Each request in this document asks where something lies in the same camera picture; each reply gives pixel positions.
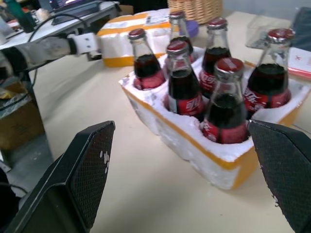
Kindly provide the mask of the white red printed leaflet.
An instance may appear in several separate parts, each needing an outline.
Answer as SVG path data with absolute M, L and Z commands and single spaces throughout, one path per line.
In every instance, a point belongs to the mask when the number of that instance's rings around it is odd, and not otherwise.
M 289 49 L 288 72 L 291 75 L 311 80 L 311 51 L 292 47 Z

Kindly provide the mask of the white side desk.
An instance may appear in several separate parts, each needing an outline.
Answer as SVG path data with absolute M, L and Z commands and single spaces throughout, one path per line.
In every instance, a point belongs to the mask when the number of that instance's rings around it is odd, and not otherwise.
M 118 1 L 101 1 L 100 10 L 96 13 L 82 17 L 82 20 L 87 26 L 91 26 L 93 22 L 102 19 L 112 19 L 119 15 L 119 10 L 116 5 L 119 5 Z M 77 28 L 82 28 L 83 23 L 77 19 L 73 19 L 62 24 L 52 25 L 52 20 L 44 24 L 33 36 L 31 41 L 50 36 L 59 33 L 70 33 Z M 20 33 L 8 39 L 8 42 L 0 45 L 0 49 L 23 44 L 31 37 L 31 33 Z

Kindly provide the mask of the white foam crate yellow tape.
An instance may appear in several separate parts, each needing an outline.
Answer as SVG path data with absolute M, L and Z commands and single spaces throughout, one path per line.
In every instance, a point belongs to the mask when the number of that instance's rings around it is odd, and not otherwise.
M 258 159 L 252 138 L 239 144 L 218 144 L 202 135 L 199 121 L 168 111 L 164 106 L 168 82 L 153 90 L 142 91 L 134 85 L 134 72 L 119 80 L 139 119 L 214 186 L 223 190 L 239 187 L 256 170 Z M 291 100 L 279 108 L 261 109 L 252 119 L 290 126 L 311 86 L 289 79 Z

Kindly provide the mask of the glass cola bottle red cap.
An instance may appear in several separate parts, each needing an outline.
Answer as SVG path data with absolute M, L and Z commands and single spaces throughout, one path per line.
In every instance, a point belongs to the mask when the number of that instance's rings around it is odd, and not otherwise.
M 187 42 L 190 53 L 190 61 L 194 62 L 195 54 L 193 52 L 193 46 L 190 41 L 189 33 L 187 31 L 185 13 L 181 10 L 171 11 L 169 14 L 169 21 L 171 24 L 170 42 L 173 42 L 175 40 Z
M 227 20 L 216 17 L 207 23 L 207 46 L 199 73 L 199 83 L 204 97 L 210 98 L 213 93 L 216 78 L 214 66 L 218 60 L 231 56 L 227 39 Z
M 134 60 L 134 87 L 138 90 L 150 90 L 161 86 L 165 76 L 160 63 L 147 42 L 146 32 L 142 28 L 129 32 Z
M 190 62 L 189 45 L 175 40 L 167 46 L 169 59 L 168 110 L 181 116 L 204 120 L 205 103 Z
M 236 144 L 248 137 L 242 94 L 243 71 L 243 62 L 232 57 L 222 58 L 214 66 L 216 83 L 202 125 L 202 134 L 213 142 Z
M 260 109 L 277 108 L 290 100 L 288 51 L 293 38 L 294 31 L 286 28 L 266 34 L 263 53 L 244 92 L 248 119 Z

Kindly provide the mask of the clear plastic box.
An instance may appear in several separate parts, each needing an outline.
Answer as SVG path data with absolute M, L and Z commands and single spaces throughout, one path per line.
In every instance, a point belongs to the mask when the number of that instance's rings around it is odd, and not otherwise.
M 276 18 L 265 15 L 255 16 L 247 25 L 246 47 L 252 49 L 263 49 L 266 34 L 277 28 L 290 28 L 294 15 L 288 18 Z

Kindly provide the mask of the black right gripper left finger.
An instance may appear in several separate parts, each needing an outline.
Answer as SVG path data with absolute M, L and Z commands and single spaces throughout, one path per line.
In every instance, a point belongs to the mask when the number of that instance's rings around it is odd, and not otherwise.
M 114 121 L 78 132 L 51 164 L 4 233 L 89 233 L 106 184 Z

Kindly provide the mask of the purple round lid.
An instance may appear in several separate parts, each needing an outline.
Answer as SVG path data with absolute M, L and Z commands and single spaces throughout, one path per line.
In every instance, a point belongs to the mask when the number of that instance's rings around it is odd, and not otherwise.
M 194 38 L 199 33 L 199 24 L 195 20 L 187 20 L 186 21 L 187 30 L 190 38 Z

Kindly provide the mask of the white foam box yellow tape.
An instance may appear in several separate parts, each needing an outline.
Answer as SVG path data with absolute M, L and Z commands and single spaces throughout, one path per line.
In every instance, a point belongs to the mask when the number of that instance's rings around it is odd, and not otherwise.
M 97 33 L 104 64 L 107 67 L 133 65 L 133 51 L 128 33 L 138 28 L 145 30 L 147 41 L 155 56 L 158 58 L 164 55 L 171 34 L 171 11 L 170 8 L 164 8 L 109 20 Z

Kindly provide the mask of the brown cardboard box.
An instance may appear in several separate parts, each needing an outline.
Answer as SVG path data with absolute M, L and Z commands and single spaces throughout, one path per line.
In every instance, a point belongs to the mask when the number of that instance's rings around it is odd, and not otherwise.
M 25 85 L 0 87 L 0 149 L 15 150 L 44 132 L 35 97 Z

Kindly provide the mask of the woven wicker basket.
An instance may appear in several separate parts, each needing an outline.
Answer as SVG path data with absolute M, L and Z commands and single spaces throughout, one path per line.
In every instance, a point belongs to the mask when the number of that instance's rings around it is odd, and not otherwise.
M 187 20 L 196 20 L 200 25 L 220 17 L 223 11 L 223 0 L 167 0 L 168 7 L 182 10 Z

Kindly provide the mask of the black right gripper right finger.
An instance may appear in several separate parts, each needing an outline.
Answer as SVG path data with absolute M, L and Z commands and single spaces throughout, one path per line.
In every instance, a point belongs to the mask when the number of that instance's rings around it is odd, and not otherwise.
M 295 233 L 311 233 L 311 138 L 259 120 L 248 131 L 276 205 Z

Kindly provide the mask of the dark green bottle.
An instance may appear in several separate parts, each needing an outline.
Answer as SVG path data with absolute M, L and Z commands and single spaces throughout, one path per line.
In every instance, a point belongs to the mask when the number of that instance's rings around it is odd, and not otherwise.
M 35 21 L 30 13 L 25 13 L 16 0 L 3 0 L 9 12 L 17 19 L 25 33 L 35 30 Z

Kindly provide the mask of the black laptop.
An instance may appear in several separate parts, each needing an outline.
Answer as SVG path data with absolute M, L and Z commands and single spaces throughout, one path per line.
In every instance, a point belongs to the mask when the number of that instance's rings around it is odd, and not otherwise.
M 48 0 L 54 13 L 60 13 L 65 10 L 73 10 L 74 8 L 95 4 L 99 6 L 105 0 Z

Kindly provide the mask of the dark flat case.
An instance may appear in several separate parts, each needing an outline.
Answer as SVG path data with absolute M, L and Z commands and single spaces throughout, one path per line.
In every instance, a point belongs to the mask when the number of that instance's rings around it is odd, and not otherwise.
M 301 7 L 293 19 L 292 47 L 311 52 L 311 7 Z

